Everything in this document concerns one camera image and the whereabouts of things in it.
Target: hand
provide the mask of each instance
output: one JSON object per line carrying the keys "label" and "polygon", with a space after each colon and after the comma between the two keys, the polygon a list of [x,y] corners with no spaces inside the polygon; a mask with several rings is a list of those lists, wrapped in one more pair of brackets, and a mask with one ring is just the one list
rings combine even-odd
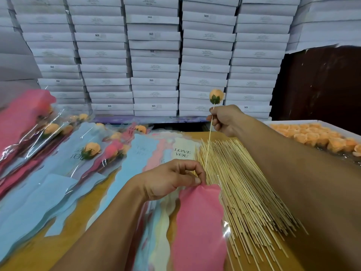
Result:
{"label": "hand", "polygon": [[[212,125],[216,131],[224,133],[228,137],[234,137],[234,121],[235,118],[241,116],[243,112],[234,104],[226,106],[218,106],[210,108],[210,113],[213,115]],[[207,121],[212,120],[212,115],[207,117]]]}
{"label": "hand", "polygon": [[158,200],[177,189],[206,183],[206,174],[197,161],[172,160],[134,177],[146,200]]}

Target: stacked box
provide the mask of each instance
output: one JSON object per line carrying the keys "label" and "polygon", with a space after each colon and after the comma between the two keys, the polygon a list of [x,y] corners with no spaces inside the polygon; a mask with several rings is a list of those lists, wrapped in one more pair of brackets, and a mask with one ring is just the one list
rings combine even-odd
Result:
{"label": "stacked box", "polygon": [[0,0],[0,32],[20,31],[14,6],[10,0]]}
{"label": "stacked box", "polygon": [[121,0],[67,0],[95,115],[133,115],[131,67]]}
{"label": "stacked box", "polygon": [[135,116],[176,116],[181,46],[178,0],[124,0]]}
{"label": "stacked box", "polygon": [[361,45],[361,0],[301,0],[287,53],[327,45]]}
{"label": "stacked box", "polygon": [[79,55],[74,44],[74,26],[63,0],[11,0],[23,37],[33,52],[43,78],[42,89],[58,104],[84,109],[87,95],[80,75]]}
{"label": "stacked box", "polygon": [[210,91],[224,91],[236,37],[233,30],[238,4],[239,0],[182,0],[180,116],[207,116],[213,106]]}
{"label": "stacked box", "polygon": [[300,0],[242,0],[225,105],[267,119],[272,91]]}

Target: pile of bamboo sticks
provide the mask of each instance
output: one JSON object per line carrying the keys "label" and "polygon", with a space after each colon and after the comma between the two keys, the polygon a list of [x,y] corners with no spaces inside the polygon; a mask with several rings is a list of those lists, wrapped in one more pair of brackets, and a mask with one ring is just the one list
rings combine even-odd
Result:
{"label": "pile of bamboo sticks", "polygon": [[[206,154],[207,144],[202,141],[197,159],[203,167]],[[286,257],[288,255],[276,235],[283,239],[281,233],[294,235],[296,228],[303,226],[273,191],[247,150],[237,139],[211,142],[206,172],[207,184],[219,184],[222,188],[224,220],[230,225],[229,240],[241,270],[236,239],[247,261],[251,263],[250,257],[253,257],[258,270],[259,261],[264,261],[261,254],[264,254],[273,271],[271,261],[282,271],[273,243]]]}

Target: purple surface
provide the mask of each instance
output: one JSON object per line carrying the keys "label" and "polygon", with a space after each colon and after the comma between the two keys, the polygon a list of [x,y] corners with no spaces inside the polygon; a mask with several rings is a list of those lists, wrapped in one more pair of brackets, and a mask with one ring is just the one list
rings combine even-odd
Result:
{"label": "purple surface", "polygon": [[206,117],[136,117],[136,116],[96,116],[95,123],[198,123],[206,122]]}

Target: forearm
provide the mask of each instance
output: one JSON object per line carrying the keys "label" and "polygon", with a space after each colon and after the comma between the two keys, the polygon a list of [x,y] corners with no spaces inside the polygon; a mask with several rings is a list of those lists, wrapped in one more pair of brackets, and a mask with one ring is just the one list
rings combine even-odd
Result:
{"label": "forearm", "polygon": [[352,257],[361,245],[361,170],[352,163],[288,139],[246,115],[236,136],[294,214]]}
{"label": "forearm", "polygon": [[130,179],[52,271],[124,270],[144,202],[137,179]]}

